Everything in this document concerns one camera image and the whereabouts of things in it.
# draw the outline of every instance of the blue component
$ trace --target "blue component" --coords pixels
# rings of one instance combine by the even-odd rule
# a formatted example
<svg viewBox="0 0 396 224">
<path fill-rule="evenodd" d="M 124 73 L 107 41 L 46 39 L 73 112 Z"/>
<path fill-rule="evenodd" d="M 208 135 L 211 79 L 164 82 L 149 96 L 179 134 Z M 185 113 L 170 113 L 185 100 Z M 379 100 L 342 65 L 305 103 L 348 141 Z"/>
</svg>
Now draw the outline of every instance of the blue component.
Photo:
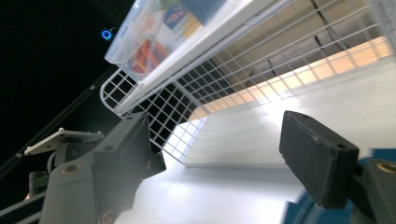
<svg viewBox="0 0 396 224">
<path fill-rule="evenodd" d="M 359 162 L 365 164 L 370 159 L 396 161 L 396 148 L 374 148 L 373 157 L 359 160 Z M 283 224 L 350 224 L 353 203 L 348 200 L 345 209 L 322 209 L 315 206 L 314 199 L 305 192 L 299 202 L 289 203 L 287 209 Z"/>
<path fill-rule="evenodd" d="M 103 39 L 109 40 L 109 39 L 111 39 L 111 37 L 113 37 L 113 34 L 111 34 L 110 31 L 108 31 L 108 30 L 102 31 L 102 38 Z"/>
</svg>

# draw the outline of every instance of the cable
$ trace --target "cable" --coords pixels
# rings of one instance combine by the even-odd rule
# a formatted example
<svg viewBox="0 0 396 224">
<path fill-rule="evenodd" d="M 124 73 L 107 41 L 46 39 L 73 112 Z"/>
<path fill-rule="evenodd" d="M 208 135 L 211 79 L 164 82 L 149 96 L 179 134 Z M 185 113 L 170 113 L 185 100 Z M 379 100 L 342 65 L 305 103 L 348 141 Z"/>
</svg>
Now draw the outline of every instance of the cable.
<svg viewBox="0 0 396 224">
<path fill-rule="evenodd" d="M 323 50 L 324 54 L 325 54 L 325 55 L 328 55 L 328 53 L 326 52 L 326 49 L 323 48 L 323 46 L 321 45 L 321 43 L 320 43 L 319 38 L 318 38 L 317 35 L 314 36 L 314 39 L 315 39 L 315 41 L 317 42 L 317 44 L 319 45 L 320 50 Z"/>
<path fill-rule="evenodd" d="M 329 34 L 330 39 L 334 42 L 334 45 L 337 46 L 340 50 L 350 49 L 350 46 L 348 46 L 347 44 L 344 44 L 341 41 L 340 35 L 337 34 L 337 32 L 334 31 L 334 29 L 330 25 L 329 21 L 323 16 L 323 14 L 321 13 L 320 9 L 318 8 L 318 5 L 315 3 L 315 0 L 311 0 L 311 3 L 314 6 L 316 12 L 319 14 L 320 19 L 323 21 L 323 24 L 325 25 L 326 31 Z"/>
<path fill-rule="evenodd" d="M 52 154 L 50 154 L 49 156 L 49 160 L 47 161 L 47 172 L 50 173 L 52 172 L 52 169 L 55 167 L 55 155 L 56 155 L 56 151 L 52 152 Z"/>
<path fill-rule="evenodd" d="M 271 69 L 272 74 L 274 75 L 274 77 L 277 77 L 276 71 L 274 70 L 274 67 L 273 67 L 273 65 L 271 63 L 271 60 L 268 59 L 268 63 L 270 65 L 270 69 Z"/>
</svg>

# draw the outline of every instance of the shelving unit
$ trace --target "shelving unit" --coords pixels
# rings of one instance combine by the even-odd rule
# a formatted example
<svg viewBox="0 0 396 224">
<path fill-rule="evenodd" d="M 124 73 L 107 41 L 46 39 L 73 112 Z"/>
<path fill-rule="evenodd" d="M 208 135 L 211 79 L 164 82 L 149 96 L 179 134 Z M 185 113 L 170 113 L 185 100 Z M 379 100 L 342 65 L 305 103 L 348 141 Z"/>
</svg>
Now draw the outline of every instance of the shelving unit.
<svg viewBox="0 0 396 224">
<path fill-rule="evenodd" d="M 148 112 L 152 145 L 188 166 L 284 166 L 277 147 L 290 109 L 349 137 L 362 156 L 394 146 L 396 3 L 263 2 L 244 1 L 240 17 L 185 42 L 148 83 L 117 71 L 104 104 L 121 118 Z"/>
</svg>

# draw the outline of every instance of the wire shelf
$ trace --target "wire shelf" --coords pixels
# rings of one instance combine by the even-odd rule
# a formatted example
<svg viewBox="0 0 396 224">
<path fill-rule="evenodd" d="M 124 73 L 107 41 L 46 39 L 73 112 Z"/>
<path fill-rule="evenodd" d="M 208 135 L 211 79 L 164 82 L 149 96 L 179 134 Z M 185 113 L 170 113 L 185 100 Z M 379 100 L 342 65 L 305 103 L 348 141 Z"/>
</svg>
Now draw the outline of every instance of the wire shelf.
<svg viewBox="0 0 396 224">
<path fill-rule="evenodd" d="M 146 111 L 152 145 L 183 162 L 214 114 L 278 102 L 392 56 L 395 6 L 390 0 L 279 1 L 126 110 L 117 107 L 139 86 L 121 70 L 102 86 L 101 98 L 121 118 Z"/>
</svg>

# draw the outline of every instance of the dark background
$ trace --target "dark background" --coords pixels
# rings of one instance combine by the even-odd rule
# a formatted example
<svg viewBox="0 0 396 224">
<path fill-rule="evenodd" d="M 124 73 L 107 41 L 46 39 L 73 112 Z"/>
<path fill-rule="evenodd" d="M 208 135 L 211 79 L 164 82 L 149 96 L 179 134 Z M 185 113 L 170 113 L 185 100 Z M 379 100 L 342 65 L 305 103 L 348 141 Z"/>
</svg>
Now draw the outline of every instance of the dark background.
<svg viewBox="0 0 396 224">
<path fill-rule="evenodd" d="M 0 1 L 0 209 L 23 200 L 28 174 L 45 170 L 49 154 L 15 155 L 83 92 L 86 99 L 48 135 L 60 127 L 106 134 L 120 121 L 90 87 L 115 69 L 104 59 L 110 43 L 100 32 L 119 28 L 133 2 Z"/>
</svg>

